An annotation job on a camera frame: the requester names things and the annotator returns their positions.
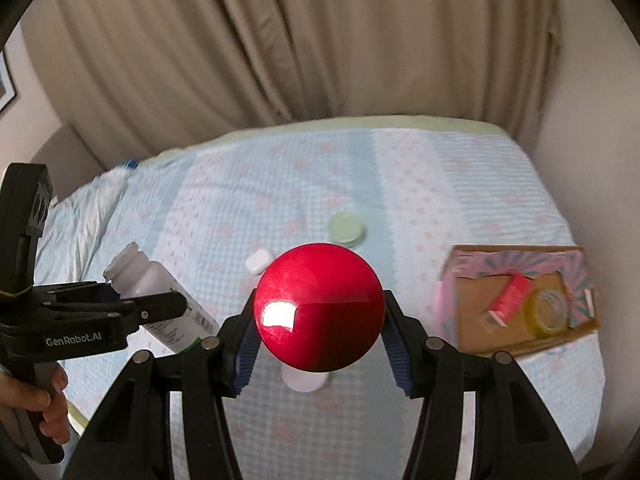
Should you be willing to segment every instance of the small white container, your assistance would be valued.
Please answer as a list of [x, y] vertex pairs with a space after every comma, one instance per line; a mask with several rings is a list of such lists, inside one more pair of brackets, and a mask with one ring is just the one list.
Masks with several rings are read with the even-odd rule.
[[261, 247], [244, 262], [244, 266], [254, 276], [262, 274], [273, 263], [273, 254]]
[[136, 243], [129, 244], [104, 271], [121, 298], [137, 298], [175, 290], [187, 299], [187, 311], [179, 318], [159, 321], [144, 328], [174, 352], [182, 352], [211, 335], [220, 326], [160, 262], [149, 260]]
[[308, 394], [322, 388], [329, 380], [329, 372], [305, 372], [282, 363], [282, 381], [295, 392]]

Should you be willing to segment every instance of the bottle cap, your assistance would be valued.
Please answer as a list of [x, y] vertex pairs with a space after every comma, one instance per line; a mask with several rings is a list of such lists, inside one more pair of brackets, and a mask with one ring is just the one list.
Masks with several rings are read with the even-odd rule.
[[271, 265], [272, 261], [273, 255], [267, 249], [261, 247], [245, 260], [244, 266], [254, 276], [258, 276]]
[[103, 272], [104, 279], [119, 294], [125, 294], [149, 266], [149, 258], [135, 242], [126, 246]]
[[360, 245], [365, 233], [363, 223], [354, 213], [336, 213], [329, 220], [329, 240], [342, 247], [351, 249]]

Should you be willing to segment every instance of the curtain fold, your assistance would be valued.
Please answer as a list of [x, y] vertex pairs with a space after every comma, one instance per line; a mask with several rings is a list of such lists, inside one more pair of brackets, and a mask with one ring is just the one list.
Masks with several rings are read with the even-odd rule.
[[35, 0], [22, 28], [60, 118], [107, 166], [239, 128], [430, 114], [530, 151], [556, 0]]

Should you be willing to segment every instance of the red ball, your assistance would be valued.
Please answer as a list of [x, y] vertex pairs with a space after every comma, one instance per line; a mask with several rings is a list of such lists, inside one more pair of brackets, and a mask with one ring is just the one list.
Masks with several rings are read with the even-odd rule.
[[267, 348], [289, 366], [331, 372], [373, 346], [385, 319], [376, 273], [357, 254], [331, 244], [296, 247], [258, 284], [254, 317]]

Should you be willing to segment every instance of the bed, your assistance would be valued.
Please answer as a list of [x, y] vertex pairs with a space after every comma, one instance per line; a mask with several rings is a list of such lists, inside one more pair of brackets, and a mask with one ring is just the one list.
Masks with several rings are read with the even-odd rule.
[[[500, 128], [426, 116], [342, 118], [235, 132], [102, 174], [52, 206], [36, 281], [101, 281], [135, 241], [222, 323], [257, 284], [244, 268], [249, 254], [327, 242], [329, 218], [340, 211], [364, 220], [367, 237], [355, 251], [428, 333], [443, 332], [429, 298], [453, 244], [574, 243], [528, 157]], [[63, 363], [76, 418], [92, 416], [141, 348], [167, 352], [139, 330], [125, 351]], [[598, 335], [518, 361], [580, 460], [602, 402]], [[401, 476], [420, 402], [396, 388], [381, 341], [312, 394], [289, 390], [279, 371], [263, 348], [250, 386], [225, 403], [245, 478]], [[181, 479], [179, 402], [172, 398]], [[470, 467], [472, 419], [465, 417], [459, 478]]]

